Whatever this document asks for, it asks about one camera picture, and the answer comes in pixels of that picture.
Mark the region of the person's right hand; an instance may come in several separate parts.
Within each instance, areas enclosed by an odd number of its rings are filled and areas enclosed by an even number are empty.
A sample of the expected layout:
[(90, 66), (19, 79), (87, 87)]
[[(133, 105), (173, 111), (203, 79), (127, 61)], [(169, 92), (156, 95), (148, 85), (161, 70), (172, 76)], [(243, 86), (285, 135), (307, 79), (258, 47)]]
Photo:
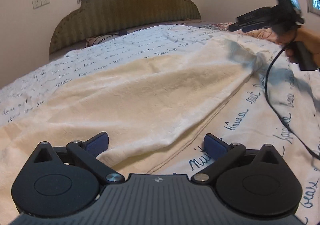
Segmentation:
[(296, 42), (302, 42), (306, 49), (312, 54), (313, 61), (320, 67), (320, 37), (319, 32), (312, 31), (305, 27), (300, 27), (296, 30), (290, 30), (283, 35), (277, 36), (277, 43), (285, 46), (288, 44), (293, 38), (295, 38)]

